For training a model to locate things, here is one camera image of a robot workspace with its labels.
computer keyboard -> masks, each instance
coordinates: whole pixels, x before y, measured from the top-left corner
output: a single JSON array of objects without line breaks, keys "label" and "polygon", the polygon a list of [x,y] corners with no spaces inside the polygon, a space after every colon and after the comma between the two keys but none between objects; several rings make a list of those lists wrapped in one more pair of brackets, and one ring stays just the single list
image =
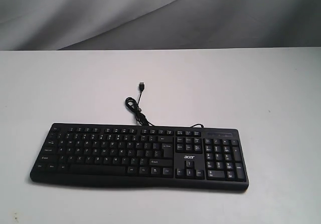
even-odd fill
[{"label": "computer keyboard", "polygon": [[30,178],[100,187],[249,185],[237,130],[161,126],[53,124]]}]

white table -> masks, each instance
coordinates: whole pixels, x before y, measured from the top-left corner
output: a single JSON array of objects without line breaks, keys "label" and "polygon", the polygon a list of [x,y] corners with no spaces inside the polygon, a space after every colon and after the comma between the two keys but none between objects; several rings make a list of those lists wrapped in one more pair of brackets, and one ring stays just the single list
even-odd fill
[{"label": "white table", "polygon": [[[52,123],[237,128],[245,193],[35,184]],[[321,48],[0,52],[0,223],[321,223]]]}]

space bar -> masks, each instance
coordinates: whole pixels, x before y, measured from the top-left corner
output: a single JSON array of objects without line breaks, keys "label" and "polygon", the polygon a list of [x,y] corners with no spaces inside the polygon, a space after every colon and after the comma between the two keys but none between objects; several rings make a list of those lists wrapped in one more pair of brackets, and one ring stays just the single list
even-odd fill
[{"label": "space bar", "polygon": [[125,175],[124,166],[71,165],[70,173],[84,175]]}]

gray background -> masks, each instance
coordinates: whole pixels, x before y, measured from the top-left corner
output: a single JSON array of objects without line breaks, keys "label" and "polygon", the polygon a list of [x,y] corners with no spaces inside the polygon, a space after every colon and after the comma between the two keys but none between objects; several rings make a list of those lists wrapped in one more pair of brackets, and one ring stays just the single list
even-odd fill
[{"label": "gray background", "polygon": [[0,0],[2,50],[321,46],[321,0]]}]

keyboard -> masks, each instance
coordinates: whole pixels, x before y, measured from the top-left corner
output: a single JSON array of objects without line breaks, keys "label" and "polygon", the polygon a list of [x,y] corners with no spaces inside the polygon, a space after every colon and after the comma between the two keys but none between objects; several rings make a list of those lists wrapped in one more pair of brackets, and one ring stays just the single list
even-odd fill
[{"label": "keyboard", "polygon": [[30,178],[92,187],[249,185],[237,130],[161,126],[53,124]]}]

